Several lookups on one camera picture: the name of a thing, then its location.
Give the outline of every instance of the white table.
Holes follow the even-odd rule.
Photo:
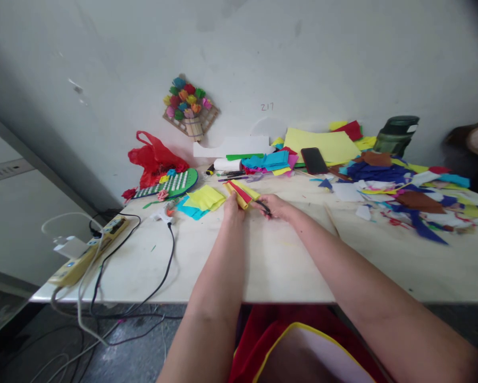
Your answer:
[[[203,180],[227,195],[216,176]],[[276,193],[335,232],[323,207],[331,209],[341,238],[392,278],[416,299],[425,303],[478,303],[478,228],[475,234],[440,232],[450,246],[419,237],[411,229],[392,226],[373,214],[376,222],[355,215],[357,203],[340,202],[319,182],[297,174],[292,178],[265,176],[249,184],[259,193]],[[478,194],[471,192],[478,203]],[[171,253],[172,239],[166,224],[149,216],[161,206],[143,209],[156,197],[133,200],[124,213],[137,214],[143,222],[111,257],[102,278],[100,303],[138,303],[160,283]],[[174,216],[175,257],[170,273],[151,303],[186,303],[217,237],[223,207],[199,221],[177,212]],[[304,249],[296,233],[280,220],[266,221],[257,210],[248,209],[245,219],[247,257],[244,301],[249,303],[333,303],[334,297]],[[111,251],[130,228],[108,249]],[[84,301],[91,300],[96,270],[87,278]],[[48,302],[54,286],[45,284],[31,298]],[[61,302],[75,302],[75,288],[59,293]]]

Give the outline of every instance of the green bottle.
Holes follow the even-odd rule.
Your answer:
[[[420,118],[417,116],[391,117],[379,131],[373,149],[380,153],[391,153],[403,157]]]

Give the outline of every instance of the power strip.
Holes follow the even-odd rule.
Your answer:
[[[102,244],[97,258],[106,251],[111,242],[113,242],[128,225],[129,220],[125,216],[117,215],[104,227]],[[49,278],[48,282],[60,287],[75,285],[83,276],[88,266],[90,266],[91,260],[94,258],[97,248],[99,247],[99,241],[99,238],[92,238],[88,241],[88,246],[90,247],[79,258],[70,260],[60,267],[60,269]]]

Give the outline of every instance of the paper roll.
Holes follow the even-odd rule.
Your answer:
[[[221,171],[238,171],[242,170],[241,160],[228,161],[227,159],[217,159],[214,161],[214,168]]]

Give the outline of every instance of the tiled floor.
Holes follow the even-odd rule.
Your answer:
[[[456,305],[456,306],[429,306],[432,312],[445,320],[463,335],[472,344],[478,347],[478,305]],[[123,310],[120,305],[113,309]],[[142,307],[141,311],[146,313],[153,310],[153,306]],[[165,305],[158,309],[158,312],[173,316],[183,315],[184,305]],[[132,319],[119,325],[109,336],[110,342],[137,336],[150,329],[159,318]],[[101,334],[114,325],[115,321],[102,321]],[[178,328],[180,320],[166,320],[164,326],[158,326],[147,336],[132,342],[116,347],[105,348],[99,345],[95,349],[88,371],[82,382],[122,383],[122,382],[153,382],[157,379],[164,362],[164,342],[166,351],[170,348],[171,342]],[[0,383],[9,382],[30,382],[40,369],[53,357],[67,353],[74,357],[80,352],[81,336],[77,329],[77,322],[74,318],[63,317],[47,306],[24,328],[19,336],[29,335],[30,338],[24,342],[28,345],[33,339],[61,326],[74,325],[64,328],[46,336],[44,339],[25,350],[8,365],[9,361],[17,351],[0,355]],[[94,342],[90,336],[85,336],[85,345]],[[74,379],[71,380],[76,365],[71,365],[65,377],[64,383],[71,381],[78,382],[80,376],[88,364],[90,353],[80,359],[79,366]],[[64,363],[60,358],[48,366],[36,382],[47,382],[49,377]],[[60,376],[53,379],[58,382]]]

